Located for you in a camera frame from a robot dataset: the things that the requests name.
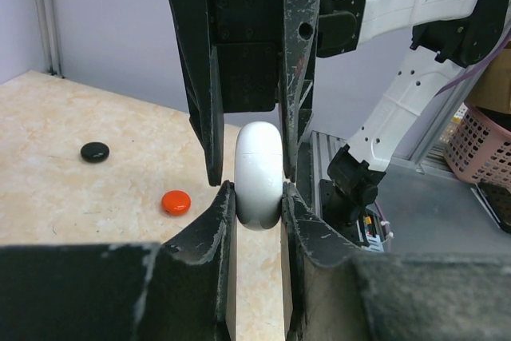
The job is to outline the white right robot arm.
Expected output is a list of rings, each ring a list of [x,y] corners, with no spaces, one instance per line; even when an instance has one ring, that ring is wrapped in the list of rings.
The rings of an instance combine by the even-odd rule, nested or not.
[[[223,178],[225,115],[279,110],[279,129],[252,123],[236,148],[237,213],[255,230],[275,225],[282,181],[297,176],[316,61],[411,28],[395,79],[319,184],[321,218],[364,250],[390,236],[370,206],[402,138],[431,99],[480,65],[510,30],[510,0],[168,1],[210,185]]]

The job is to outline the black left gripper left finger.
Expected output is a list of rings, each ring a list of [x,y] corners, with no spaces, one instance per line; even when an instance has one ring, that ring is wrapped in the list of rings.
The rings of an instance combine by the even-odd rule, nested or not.
[[[1,337],[233,340],[233,184],[164,243],[2,247]]]

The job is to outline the white earbud charging case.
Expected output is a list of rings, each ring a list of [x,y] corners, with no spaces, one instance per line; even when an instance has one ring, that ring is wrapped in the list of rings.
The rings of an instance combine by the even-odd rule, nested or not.
[[[252,231],[273,228],[280,218],[283,195],[283,147],[271,123],[245,125],[236,140],[236,214]]]

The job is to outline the orange earbud charging case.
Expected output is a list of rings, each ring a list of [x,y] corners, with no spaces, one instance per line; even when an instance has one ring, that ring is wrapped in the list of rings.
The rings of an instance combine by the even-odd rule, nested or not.
[[[171,190],[166,192],[161,198],[161,207],[163,212],[170,216],[182,216],[191,208],[190,196],[181,190]]]

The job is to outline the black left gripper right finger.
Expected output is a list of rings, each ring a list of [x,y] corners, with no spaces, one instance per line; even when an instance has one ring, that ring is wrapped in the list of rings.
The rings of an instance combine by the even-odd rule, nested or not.
[[[507,340],[510,258],[392,254],[354,246],[286,183],[283,316],[288,340]]]

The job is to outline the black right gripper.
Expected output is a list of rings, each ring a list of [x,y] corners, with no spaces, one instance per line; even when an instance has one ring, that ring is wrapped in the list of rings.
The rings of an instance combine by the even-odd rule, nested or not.
[[[300,100],[320,0],[168,1],[190,123],[204,150],[208,183],[222,182],[224,113],[270,112],[278,87],[283,169],[294,181]]]

